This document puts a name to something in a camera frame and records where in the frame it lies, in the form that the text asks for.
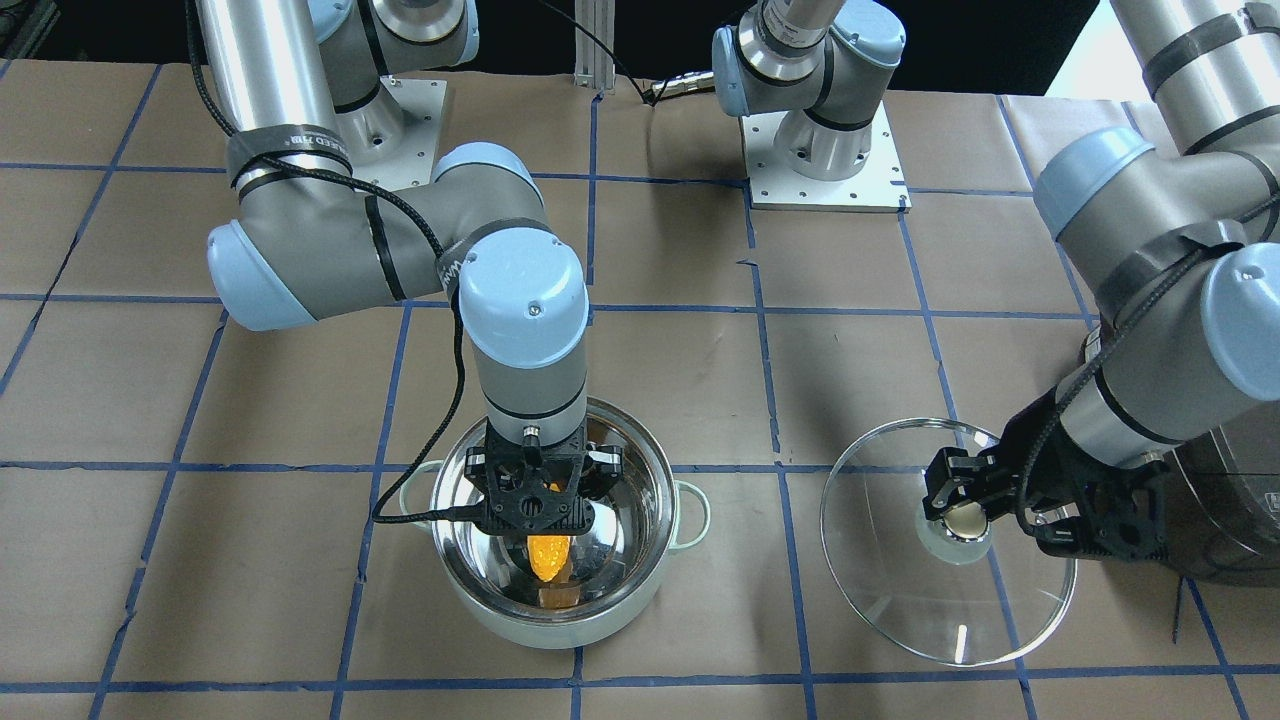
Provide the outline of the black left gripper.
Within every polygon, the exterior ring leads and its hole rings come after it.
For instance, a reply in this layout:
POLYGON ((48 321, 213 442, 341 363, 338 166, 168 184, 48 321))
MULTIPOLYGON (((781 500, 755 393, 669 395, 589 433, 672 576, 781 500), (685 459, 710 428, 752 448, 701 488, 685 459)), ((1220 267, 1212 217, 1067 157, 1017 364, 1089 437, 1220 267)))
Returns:
POLYGON ((942 447, 927 466, 925 519, 979 502, 991 523, 1033 528, 1041 551, 1064 559, 1169 560, 1162 459, 1121 469, 1083 451, 1061 421, 1051 427, 1033 465, 1027 462, 1056 409, 1048 391, 1006 424, 998 443, 970 455, 942 447), (1076 512, 1069 518, 1065 505, 1076 512))

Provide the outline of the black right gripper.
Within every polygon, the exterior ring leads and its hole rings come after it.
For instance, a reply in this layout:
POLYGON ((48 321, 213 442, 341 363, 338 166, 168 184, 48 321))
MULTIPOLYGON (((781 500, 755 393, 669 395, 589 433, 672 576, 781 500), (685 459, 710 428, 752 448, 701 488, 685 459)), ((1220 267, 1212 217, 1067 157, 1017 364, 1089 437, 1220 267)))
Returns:
POLYGON ((526 446, 488 421, 484 448, 466 450, 463 477, 479 492, 485 532, 586 532, 595 521, 590 500, 603 500, 625 477, 625 450, 586 451, 584 424, 558 443, 526 446))

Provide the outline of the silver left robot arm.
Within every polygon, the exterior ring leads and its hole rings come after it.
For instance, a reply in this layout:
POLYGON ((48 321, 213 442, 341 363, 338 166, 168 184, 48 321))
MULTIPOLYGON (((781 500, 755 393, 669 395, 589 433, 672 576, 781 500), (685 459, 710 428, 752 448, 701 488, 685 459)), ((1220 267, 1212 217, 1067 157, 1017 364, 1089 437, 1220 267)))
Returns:
POLYGON ((1277 9, 1114 9, 1178 155, 1117 126, 1039 173, 1039 217, 1112 333, 993 446, 937 452, 911 519, 941 559, 1005 515, 1052 556, 1162 559, 1164 455, 1277 400, 1277 9))

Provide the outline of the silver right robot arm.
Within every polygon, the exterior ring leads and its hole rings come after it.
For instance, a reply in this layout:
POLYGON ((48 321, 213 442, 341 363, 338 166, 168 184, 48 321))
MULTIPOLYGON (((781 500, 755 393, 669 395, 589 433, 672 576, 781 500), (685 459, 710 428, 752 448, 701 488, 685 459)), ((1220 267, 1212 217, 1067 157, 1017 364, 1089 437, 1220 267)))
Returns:
POLYGON ((307 325, 430 293, 474 346, 486 420, 463 478, 476 502, 385 512, 381 524, 467 521, 490 536, 581 536, 623 477, 586 438, 590 314, 582 266, 547 224, 525 164, 458 146, 417 186, 356 176, 404 133, 385 82, 477 53, 472 1, 188 1, 195 86, 227 137, 239 217, 207 237, 228 313, 251 331, 307 325))

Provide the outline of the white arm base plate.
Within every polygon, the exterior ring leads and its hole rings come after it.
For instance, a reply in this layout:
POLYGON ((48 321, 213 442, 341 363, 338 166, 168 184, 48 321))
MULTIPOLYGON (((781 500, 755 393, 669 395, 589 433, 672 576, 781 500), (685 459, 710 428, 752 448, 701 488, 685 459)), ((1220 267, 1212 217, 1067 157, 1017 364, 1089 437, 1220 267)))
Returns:
POLYGON ((805 111, 740 119, 751 205, 785 211, 897 213, 913 206, 884 106, 836 131, 805 111))
POLYGON ((448 83, 385 77, 364 106, 337 114, 353 176, 389 191, 425 186, 433 177, 448 83))

